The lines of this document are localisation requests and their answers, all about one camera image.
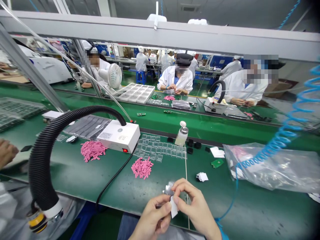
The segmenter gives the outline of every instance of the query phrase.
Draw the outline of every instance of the pink item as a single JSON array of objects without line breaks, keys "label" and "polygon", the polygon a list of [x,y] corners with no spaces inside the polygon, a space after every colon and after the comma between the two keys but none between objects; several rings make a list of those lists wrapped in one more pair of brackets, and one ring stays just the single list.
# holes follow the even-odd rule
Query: pink item
[{"label": "pink item", "polygon": [[176,100],[173,96],[165,96],[163,99],[168,101]]},{"label": "pink item", "polygon": [[98,156],[106,155],[105,151],[107,150],[107,148],[104,147],[101,142],[88,141],[81,145],[81,154],[84,156],[85,162],[89,162],[89,160],[92,161],[95,159],[100,160]]},{"label": "pink item", "polygon": [[142,158],[139,158],[138,160],[135,161],[135,163],[131,167],[133,173],[135,174],[135,178],[139,176],[140,178],[143,178],[143,180],[145,180],[146,178],[149,177],[151,172],[151,167],[153,165],[153,163],[150,162],[149,160],[150,160],[150,157],[148,158],[148,160],[145,160],[145,161],[142,161]]}]

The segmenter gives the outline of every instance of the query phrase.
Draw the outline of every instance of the hand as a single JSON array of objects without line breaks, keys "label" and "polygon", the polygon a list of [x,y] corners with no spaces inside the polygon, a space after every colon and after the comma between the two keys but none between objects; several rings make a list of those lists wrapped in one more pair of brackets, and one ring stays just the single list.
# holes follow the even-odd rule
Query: hand
[{"label": "hand", "polygon": [[[159,234],[165,233],[171,220],[171,204],[169,201],[170,196],[164,194],[152,198],[143,210],[129,240],[156,240]],[[163,203],[164,205],[161,208],[156,209],[156,206]]]},{"label": "hand", "polygon": [[72,69],[76,69],[77,67],[75,65],[73,65],[71,62],[67,62],[68,66]]},{"label": "hand", "polygon": [[4,69],[4,70],[8,70],[10,69],[9,65],[4,63],[4,62],[0,62],[0,68]]},{"label": "hand", "polygon": [[177,86],[174,83],[172,83],[169,87],[167,87],[167,89],[168,90],[173,89],[174,91],[176,91],[177,90]]},{"label": "hand", "polygon": [[246,101],[243,100],[243,99],[240,99],[240,98],[232,98],[231,99],[231,103],[233,103],[233,104],[235,104],[237,106],[242,106],[242,105],[244,105],[246,103]]},{"label": "hand", "polygon": [[[203,234],[208,240],[222,239],[220,229],[199,189],[195,188],[186,179],[181,178],[174,183],[171,190],[174,191],[173,200],[178,206],[178,209],[189,216],[198,232]],[[192,201],[191,205],[187,205],[179,197],[181,192],[186,192],[189,195]]]},{"label": "hand", "polygon": [[183,92],[183,89],[179,88],[179,89],[177,89],[174,93],[175,93],[175,94],[181,94],[182,92]]},{"label": "hand", "polygon": [[19,150],[9,141],[0,139],[0,170],[9,162],[12,162],[18,152]]},{"label": "hand", "polygon": [[248,100],[248,101],[246,101],[245,106],[247,106],[247,107],[253,107],[253,106],[254,106],[254,101],[253,101],[253,100]]},{"label": "hand", "polygon": [[83,88],[92,88],[92,83],[87,83],[87,82],[84,82],[81,87]]}]

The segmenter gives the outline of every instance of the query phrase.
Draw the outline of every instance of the stack of circuit boards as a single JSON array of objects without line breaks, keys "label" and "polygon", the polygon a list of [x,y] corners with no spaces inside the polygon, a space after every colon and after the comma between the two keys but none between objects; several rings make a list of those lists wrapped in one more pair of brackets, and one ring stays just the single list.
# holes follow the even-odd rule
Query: stack of circuit boards
[{"label": "stack of circuit boards", "polygon": [[0,132],[23,121],[25,118],[42,113],[46,107],[41,103],[14,98],[0,98]]}]

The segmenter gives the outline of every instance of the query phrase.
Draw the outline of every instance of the white machine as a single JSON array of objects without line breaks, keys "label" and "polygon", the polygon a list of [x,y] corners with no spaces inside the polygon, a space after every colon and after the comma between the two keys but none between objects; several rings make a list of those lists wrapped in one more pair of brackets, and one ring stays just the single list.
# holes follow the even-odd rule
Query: white machine
[{"label": "white machine", "polygon": [[149,59],[150,59],[150,63],[151,64],[156,64],[157,63],[157,55],[156,54],[151,53]]},{"label": "white machine", "polygon": [[214,99],[213,97],[207,97],[204,105],[204,110],[217,114],[223,114],[228,106],[228,104],[224,100],[221,103],[218,103],[218,100]]},{"label": "white machine", "polygon": [[49,83],[58,83],[72,78],[64,62],[52,57],[29,58],[44,79]]},{"label": "white machine", "polygon": [[138,124],[127,123],[121,126],[118,120],[112,120],[99,134],[97,140],[106,148],[132,153],[140,137]]},{"label": "white machine", "polygon": [[104,87],[107,88],[112,95],[116,94],[118,90],[123,88],[121,86],[122,71],[117,64],[111,64],[108,70],[100,69],[98,74],[105,82]]}]

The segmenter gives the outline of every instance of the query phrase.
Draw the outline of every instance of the black flexible hose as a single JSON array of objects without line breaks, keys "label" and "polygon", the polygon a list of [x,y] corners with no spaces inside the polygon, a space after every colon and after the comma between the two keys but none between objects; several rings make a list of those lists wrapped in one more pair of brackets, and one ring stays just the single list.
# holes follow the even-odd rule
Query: black flexible hose
[{"label": "black flexible hose", "polygon": [[218,80],[218,81],[216,81],[216,82],[211,86],[210,89],[213,89],[218,83],[221,84],[221,88],[222,88],[222,91],[223,91],[223,92],[221,92],[220,98],[219,98],[219,100],[218,100],[218,103],[221,103],[222,99],[224,98],[224,95],[226,94],[226,92],[225,92],[225,90],[226,90],[226,83],[225,83],[223,80]]},{"label": "black flexible hose", "polygon": [[30,155],[29,182],[32,197],[43,211],[52,208],[59,200],[52,187],[50,175],[50,157],[58,135],[69,123],[96,112],[106,112],[115,116],[121,126],[127,124],[116,110],[97,105],[66,112],[50,122],[39,134]]}]

